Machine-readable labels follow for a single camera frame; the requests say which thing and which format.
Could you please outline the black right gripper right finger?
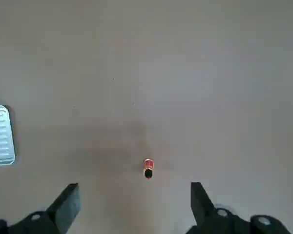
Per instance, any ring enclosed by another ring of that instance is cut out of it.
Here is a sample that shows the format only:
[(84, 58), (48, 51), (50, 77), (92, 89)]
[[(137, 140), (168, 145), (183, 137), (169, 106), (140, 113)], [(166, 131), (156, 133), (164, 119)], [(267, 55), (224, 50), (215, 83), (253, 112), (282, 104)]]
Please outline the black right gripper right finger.
[(269, 215), (253, 215), (249, 221), (228, 209), (216, 208), (200, 182), (190, 186), (190, 204), (196, 225), (188, 234), (288, 234), (278, 219)]

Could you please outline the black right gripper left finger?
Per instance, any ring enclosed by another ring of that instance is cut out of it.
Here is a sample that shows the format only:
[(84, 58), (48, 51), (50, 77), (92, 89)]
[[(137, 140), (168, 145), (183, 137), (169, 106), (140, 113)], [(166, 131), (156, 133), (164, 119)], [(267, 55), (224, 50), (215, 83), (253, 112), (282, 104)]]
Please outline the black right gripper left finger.
[(80, 210), (80, 187), (71, 183), (46, 210), (33, 212), (10, 226), (0, 219), (0, 234), (65, 234)]

